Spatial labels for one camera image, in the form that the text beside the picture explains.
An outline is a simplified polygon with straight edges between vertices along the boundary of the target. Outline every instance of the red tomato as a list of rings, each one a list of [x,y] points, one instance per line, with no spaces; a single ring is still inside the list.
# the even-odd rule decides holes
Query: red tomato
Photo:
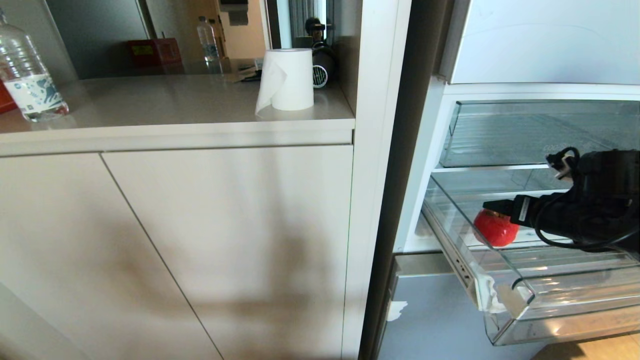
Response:
[[[474,225],[492,246],[507,246],[515,240],[520,228],[510,220],[511,217],[506,215],[482,209],[476,216]]]

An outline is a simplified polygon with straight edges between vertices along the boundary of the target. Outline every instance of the wooden floor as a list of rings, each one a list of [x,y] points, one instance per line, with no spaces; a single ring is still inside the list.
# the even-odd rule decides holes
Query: wooden floor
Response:
[[[640,360],[640,334],[551,344],[531,360]]]

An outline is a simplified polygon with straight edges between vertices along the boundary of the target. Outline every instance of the glass shelf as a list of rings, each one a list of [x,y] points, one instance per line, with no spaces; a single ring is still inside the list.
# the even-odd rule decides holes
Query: glass shelf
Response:
[[[538,170],[496,172],[496,183],[513,180],[504,192],[474,177],[478,172],[434,174],[428,184],[422,214],[467,293],[484,311],[489,339],[506,345],[636,331],[640,262],[632,256],[549,247],[524,227],[514,243],[494,248],[473,226],[486,200],[512,199],[516,193],[540,196],[564,186],[535,176]]]
[[[640,102],[459,102],[440,166],[540,164],[567,146],[582,153],[640,147]]]

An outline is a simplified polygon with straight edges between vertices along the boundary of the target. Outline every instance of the countertop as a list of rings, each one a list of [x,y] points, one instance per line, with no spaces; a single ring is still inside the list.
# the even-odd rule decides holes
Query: countertop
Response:
[[[88,147],[69,147],[68,152],[145,149],[123,144],[138,136],[222,135],[256,132],[336,132],[355,128],[355,116],[337,86],[314,90],[313,107],[280,111],[268,106],[255,113],[259,82],[238,82],[235,74],[158,75],[81,80],[60,92],[70,114],[49,122],[30,123],[19,110],[0,115],[0,156],[65,152],[46,142],[100,139]],[[111,145],[117,139],[120,145]],[[29,150],[29,142],[38,142]],[[293,144],[305,143],[304,139]],[[231,146],[211,142],[210,146]]]

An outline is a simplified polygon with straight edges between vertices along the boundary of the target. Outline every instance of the beige cabinet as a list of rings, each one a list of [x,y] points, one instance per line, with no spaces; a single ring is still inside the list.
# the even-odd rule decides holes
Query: beige cabinet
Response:
[[[103,157],[227,360],[340,358],[353,146]]]
[[[91,359],[220,359],[98,154],[0,159],[0,282]]]

